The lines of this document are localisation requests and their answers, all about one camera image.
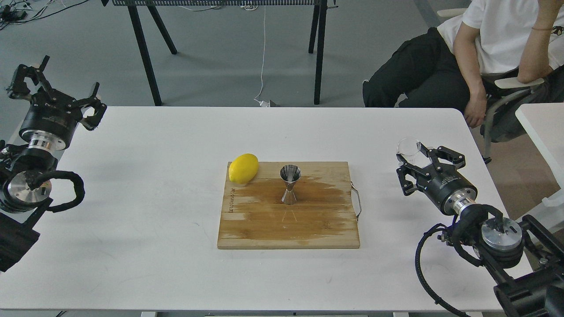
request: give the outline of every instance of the table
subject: table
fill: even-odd
[[[395,153],[408,136],[465,154],[477,201],[505,212],[454,109],[109,107],[95,131],[77,129],[59,164],[83,178],[85,200],[39,220],[39,241],[0,275],[0,309],[443,311],[413,263],[422,234],[452,219],[422,193],[403,196]],[[347,161],[362,201],[360,249],[217,249],[227,163],[245,152]],[[73,198],[55,182],[55,203]],[[501,309],[486,269],[438,240],[422,266],[457,308]],[[529,272],[526,260],[509,270]]]
[[[108,2],[109,0],[102,0],[102,4],[104,6],[106,6]],[[145,41],[145,35],[143,34],[141,20],[139,18],[139,13],[137,12],[137,6],[147,6],[149,12],[151,13],[151,16],[153,17],[153,20],[155,21],[155,24],[158,27],[158,30],[161,32],[161,35],[170,50],[170,53],[176,55],[178,51],[176,50],[176,47],[174,46],[174,43],[170,38],[169,32],[166,30],[166,26],[163,23],[156,6],[313,5],[314,14],[311,21],[308,53],[313,54],[314,52],[315,37],[317,32],[318,44],[315,66],[314,104],[318,105],[320,103],[321,72],[323,70],[323,50],[325,47],[325,22],[327,20],[327,9],[329,8],[327,5],[327,0],[112,0],[112,3],[115,6],[127,6],[131,24],[133,26],[133,31],[135,32],[137,45],[139,46],[139,52],[141,54],[143,66],[145,68],[145,73],[147,75],[147,80],[149,81],[149,88],[151,89],[151,94],[153,96],[155,105],[162,105],[162,100],[161,95],[158,91],[157,80],[155,79],[155,72],[153,71],[153,65],[151,63],[151,58],[149,57],[149,49],[147,49],[147,43]]]
[[[524,104],[515,112],[527,134],[550,167],[560,190],[527,214],[537,218],[550,232],[564,228],[564,103]]]

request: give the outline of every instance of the stainless steel jigger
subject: stainless steel jigger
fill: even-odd
[[[293,205],[296,203],[296,194],[294,194],[294,184],[298,181],[300,176],[302,175],[302,171],[299,167],[288,164],[285,165],[280,170],[280,177],[286,183],[286,191],[284,192],[284,196],[282,196],[282,202],[287,205]]]

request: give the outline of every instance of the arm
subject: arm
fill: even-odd
[[[477,127],[484,121],[486,115],[486,89],[482,83],[478,54],[474,40],[480,33],[462,23],[453,44],[453,51],[460,72],[470,91],[470,100],[464,110],[464,119],[470,127]]]
[[[538,0],[539,14],[519,62],[517,80],[528,83],[552,72],[548,64],[548,41],[564,0]]]

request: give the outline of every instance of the hand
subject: hand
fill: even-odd
[[[466,124],[469,127],[475,128],[480,126],[484,122],[486,117],[486,95],[481,95],[478,97],[470,97],[470,101],[464,109],[464,119],[466,119]]]

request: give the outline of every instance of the yellow lemon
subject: yellow lemon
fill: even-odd
[[[258,172],[258,159],[251,153],[234,159],[229,166],[229,180],[237,184],[248,183]]]

